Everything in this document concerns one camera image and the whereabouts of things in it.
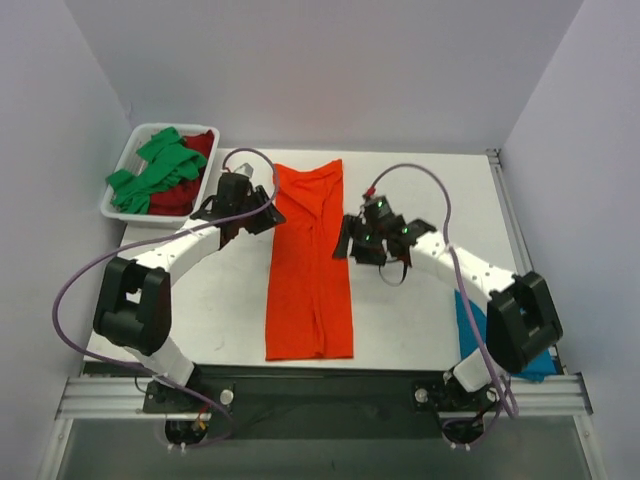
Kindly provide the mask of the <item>orange t shirt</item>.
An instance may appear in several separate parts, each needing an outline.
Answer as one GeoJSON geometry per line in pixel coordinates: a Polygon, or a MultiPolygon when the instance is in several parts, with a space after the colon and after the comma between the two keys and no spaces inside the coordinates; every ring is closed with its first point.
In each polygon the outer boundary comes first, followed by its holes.
{"type": "Polygon", "coordinates": [[[343,162],[311,171],[278,164],[265,349],[268,361],[354,355],[348,263],[333,257],[343,219],[343,162]]]}

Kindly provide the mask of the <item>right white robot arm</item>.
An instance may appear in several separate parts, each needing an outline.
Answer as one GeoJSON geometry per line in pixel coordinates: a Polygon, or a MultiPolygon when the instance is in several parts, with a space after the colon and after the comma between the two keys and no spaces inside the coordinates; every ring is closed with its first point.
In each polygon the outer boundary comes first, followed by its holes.
{"type": "Polygon", "coordinates": [[[486,316],[479,345],[443,383],[448,404],[465,408],[479,390],[504,374],[520,374],[563,336],[546,280],[530,271],[518,275],[453,246],[430,223],[405,221],[384,196],[369,199],[357,215],[343,217],[335,259],[384,266],[413,264],[455,289],[486,316]]]}

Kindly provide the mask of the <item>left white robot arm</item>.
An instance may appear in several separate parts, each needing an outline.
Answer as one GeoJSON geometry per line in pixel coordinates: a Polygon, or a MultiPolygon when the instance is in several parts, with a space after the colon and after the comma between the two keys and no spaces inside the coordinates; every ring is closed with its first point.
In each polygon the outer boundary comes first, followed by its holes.
{"type": "Polygon", "coordinates": [[[252,184],[252,174],[247,163],[222,174],[216,193],[183,224],[179,238],[105,266],[94,332],[163,376],[167,400],[182,412],[200,404],[203,389],[196,365],[170,337],[173,284],[242,229],[259,235],[286,222],[264,187],[252,184]]]}

